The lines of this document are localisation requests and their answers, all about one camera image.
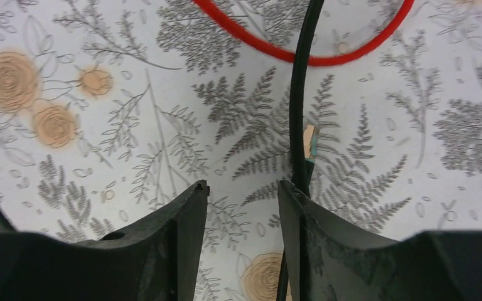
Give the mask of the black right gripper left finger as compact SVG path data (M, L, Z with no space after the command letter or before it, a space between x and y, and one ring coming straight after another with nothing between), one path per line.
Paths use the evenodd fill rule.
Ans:
M100 240L65 243L16 231L0 212L0 300L192 300L210 188Z

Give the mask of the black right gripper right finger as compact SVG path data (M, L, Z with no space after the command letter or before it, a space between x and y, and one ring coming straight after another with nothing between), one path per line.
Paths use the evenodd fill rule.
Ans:
M289 181L279 183L279 212L293 300L482 300L482 231L391 240Z

